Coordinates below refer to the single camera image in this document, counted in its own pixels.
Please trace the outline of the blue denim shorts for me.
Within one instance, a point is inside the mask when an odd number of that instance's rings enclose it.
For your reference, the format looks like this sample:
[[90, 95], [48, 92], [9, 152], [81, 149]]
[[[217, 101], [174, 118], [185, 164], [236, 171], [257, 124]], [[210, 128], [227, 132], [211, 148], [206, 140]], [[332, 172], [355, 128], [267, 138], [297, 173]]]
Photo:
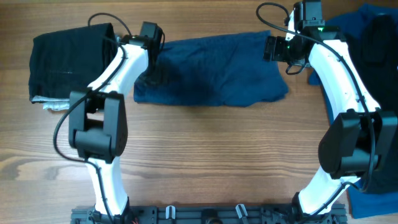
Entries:
[[276, 62], [263, 60], [270, 31], [167, 42], [167, 85], [134, 84], [134, 101], [178, 106], [238, 106], [283, 99], [289, 89]]

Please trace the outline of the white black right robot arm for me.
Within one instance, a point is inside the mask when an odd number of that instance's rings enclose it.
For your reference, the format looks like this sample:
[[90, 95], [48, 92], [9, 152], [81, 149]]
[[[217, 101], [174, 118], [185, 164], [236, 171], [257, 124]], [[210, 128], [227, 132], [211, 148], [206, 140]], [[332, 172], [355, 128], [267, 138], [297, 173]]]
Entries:
[[329, 214], [348, 188], [366, 192], [382, 169], [397, 129], [397, 116], [368, 91], [349, 38], [326, 26], [320, 1], [300, 1], [287, 14], [285, 37], [266, 40], [264, 58], [289, 66], [312, 67], [330, 102], [333, 121], [318, 146], [320, 168], [294, 197], [297, 220]]

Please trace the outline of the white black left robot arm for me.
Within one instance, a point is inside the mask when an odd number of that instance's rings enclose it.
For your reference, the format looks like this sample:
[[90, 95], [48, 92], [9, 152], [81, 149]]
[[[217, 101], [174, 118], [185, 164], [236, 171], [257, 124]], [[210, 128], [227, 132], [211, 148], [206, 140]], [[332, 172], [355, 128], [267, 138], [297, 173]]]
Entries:
[[68, 140], [88, 168], [97, 222], [119, 222], [127, 214], [120, 168], [128, 135], [125, 97], [139, 76], [154, 68], [163, 37], [156, 23], [143, 22], [139, 34], [123, 37], [110, 64], [86, 90], [70, 94]]

